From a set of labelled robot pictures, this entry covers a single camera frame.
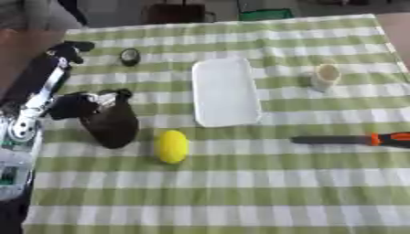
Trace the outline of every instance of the roll of tape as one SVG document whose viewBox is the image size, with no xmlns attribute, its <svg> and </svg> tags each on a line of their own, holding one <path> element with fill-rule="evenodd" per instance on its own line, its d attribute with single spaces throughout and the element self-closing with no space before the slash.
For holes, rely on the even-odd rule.
<svg viewBox="0 0 410 234">
<path fill-rule="evenodd" d="M 321 64 L 315 68 L 311 77 L 311 85 L 314 90 L 325 92 L 336 85 L 341 78 L 341 72 L 333 64 Z"/>
<path fill-rule="evenodd" d="M 141 60 L 141 56 L 138 50 L 134 48 L 128 48 L 121 52 L 120 60 L 126 67 L 135 66 Z"/>
</svg>

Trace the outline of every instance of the chair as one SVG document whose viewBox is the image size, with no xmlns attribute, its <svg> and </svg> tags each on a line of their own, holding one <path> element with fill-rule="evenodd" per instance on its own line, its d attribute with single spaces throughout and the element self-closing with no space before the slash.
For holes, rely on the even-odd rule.
<svg viewBox="0 0 410 234">
<path fill-rule="evenodd" d="M 207 16 L 211 16 L 211 22 L 216 21 L 216 15 L 207 12 L 205 5 L 187 5 L 187 0 L 182 5 L 163 4 L 151 5 L 147 10 L 146 24 L 180 24 L 180 23 L 204 23 Z"/>
</svg>

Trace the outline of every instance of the green stripe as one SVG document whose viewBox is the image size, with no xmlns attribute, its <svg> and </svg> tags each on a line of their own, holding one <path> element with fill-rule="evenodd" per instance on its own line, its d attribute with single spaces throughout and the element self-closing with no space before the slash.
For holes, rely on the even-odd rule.
<svg viewBox="0 0 410 234">
<path fill-rule="evenodd" d="M 409 105 L 405 97 L 372 97 L 343 99 L 275 99 L 261 101 L 264 112 L 340 111 L 383 108 L 404 108 Z M 146 103 L 134 105 L 137 116 L 156 114 L 193 114 L 194 103 Z"/>
<path fill-rule="evenodd" d="M 272 21 L 270 24 L 259 22 L 241 23 L 235 25 L 213 24 L 213 25 L 196 25 L 194 27 L 172 27 L 172 28 L 138 28 L 128 29 L 114 32 L 91 32 L 82 34 L 67 35 L 68 40 L 109 40 L 109 39 L 124 39 L 124 38 L 144 38 L 144 37 L 178 37 L 195 36 L 195 35 L 212 35 L 212 34 L 235 34 L 258 32 L 263 33 L 265 30 L 272 31 L 291 31 L 291 30 L 307 30 L 307 29 L 335 29 L 335 28 L 355 28 L 355 27 L 377 27 L 379 24 L 372 18 L 361 19 L 332 19 L 312 22 L 294 22 L 284 24 L 281 21 Z"/>
<path fill-rule="evenodd" d="M 308 47 L 324 47 L 324 46 L 348 46 L 348 45 L 363 45 L 375 44 L 384 45 L 387 41 L 382 35 L 372 36 L 347 36 L 347 37 L 326 37 L 326 38 L 304 38 L 291 39 L 279 38 L 268 39 L 259 38 L 248 41 L 219 41 L 215 43 L 205 44 L 176 44 L 176 45 L 153 45 L 138 47 L 142 54 L 163 54 L 163 53 L 189 53 L 189 52 L 214 52 L 225 51 L 227 47 L 229 50 L 246 50 L 246 49 L 260 49 L 260 48 L 308 48 Z M 124 48 L 121 44 L 118 47 L 112 48 L 95 48 L 88 52 L 87 56 L 101 56 L 101 55 L 119 55 Z"/>
<path fill-rule="evenodd" d="M 351 206 L 410 205 L 410 188 L 41 188 L 38 206 Z"/>
<path fill-rule="evenodd" d="M 180 165 L 164 166 L 154 156 L 113 154 L 39 157 L 38 172 L 236 171 L 297 169 L 410 168 L 408 152 L 350 154 L 229 154 L 192 155 Z"/>
<path fill-rule="evenodd" d="M 409 227 L 198 227 L 25 225 L 27 234 L 408 234 Z"/>
<path fill-rule="evenodd" d="M 104 83 L 94 84 L 90 77 L 81 77 L 84 82 L 90 82 L 82 85 L 66 84 L 62 87 L 59 93 L 70 93 L 79 90 L 94 92 L 107 89 L 122 89 L 126 87 L 133 92 L 177 92 L 191 91 L 192 82 L 190 80 L 172 80 L 172 81 L 141 81 L 127 83 Z M 400 83 L 404 81 L 403 73 L 352 73 L 343 75 L 339 85 L 361 85 L 361 84 L 390 84 Z M 258 89 L 278 89 L 284 87 L 308 85 L 308 78 L 292 78 L 292 77 L 268 77 L 254 80 Z"/>
<path fill-rule="evenodd" d="M 390 53 L 381 54 L 358 54 L 358 55 L 338 55 L 329 56 L 329 59 L 338 61 L 339 64 L 373 64 L 373 63 L 395 63 L 394 57 Z M 100 74 L 100 73 L 135 73 L 135 72 L 159 72 L 159 71 L 188 71 L 191 70 L 194 63 L 200 58 L 194 59 L 191 62 L 162 62 L 155 63 L 143 63 L 136 67 L 125 67 L 119 64 L 106 64 L 95 66 L 80 66 L 73 70 L 73 74 Z M 287 67 L 300 67 L 300 66 L 315 66 L 323 63 L 323 56 L 294 56 L 294 57 L 275 57 L 266 56 L 263 58 L 249 58 L 251 66 L 256 69 L 262 69 L 271 66 L 287 66 Z"/>
<path fill-rule="evenodd" d="M 236 126 L 222 128 L 185 127 L 174 128 L 187 135 L 190 141 L 204 140 L 263 140 L 288 139 L 300 134 L 364 134 L 392 133 L 409 129 L 407 122 L 372 122 L 372 123 L 330 123 L 299 124 L 277 126 Z M 136 136 L 139 142 L 153 141 L 155 136 L 167 129 L 141 129 Z M 44 143 L 80 142 L 91 143 L 92 137 L 84 129 L 64 129 L 45 131 Z"/>
</svg>

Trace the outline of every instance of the black tape roll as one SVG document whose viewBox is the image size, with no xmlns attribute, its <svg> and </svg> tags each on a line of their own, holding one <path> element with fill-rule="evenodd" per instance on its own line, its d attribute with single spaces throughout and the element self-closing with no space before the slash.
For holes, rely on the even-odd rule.
<svg viewBox="0 0 410 234">
<path fill-rule="evenodd" d="M 138 50 L 134 48 L 128 48 L 121 52 L 120 60 L 126 67 L 135 66 L 141 60 L 141 56 Z"/>
</svg>

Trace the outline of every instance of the beige cup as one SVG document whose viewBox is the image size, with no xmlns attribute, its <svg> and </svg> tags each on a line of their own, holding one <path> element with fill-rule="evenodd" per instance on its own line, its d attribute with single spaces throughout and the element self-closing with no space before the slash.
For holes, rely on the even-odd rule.
<svg viewBox="0 0 410 234">
<path fill-rule="evenodd" d="M 336 85 L 341 77 L 340 70 L 333 64 L 321 64 L 315 68 L 310 83 L 312 88 L 324 92 Z"/>
</svg>

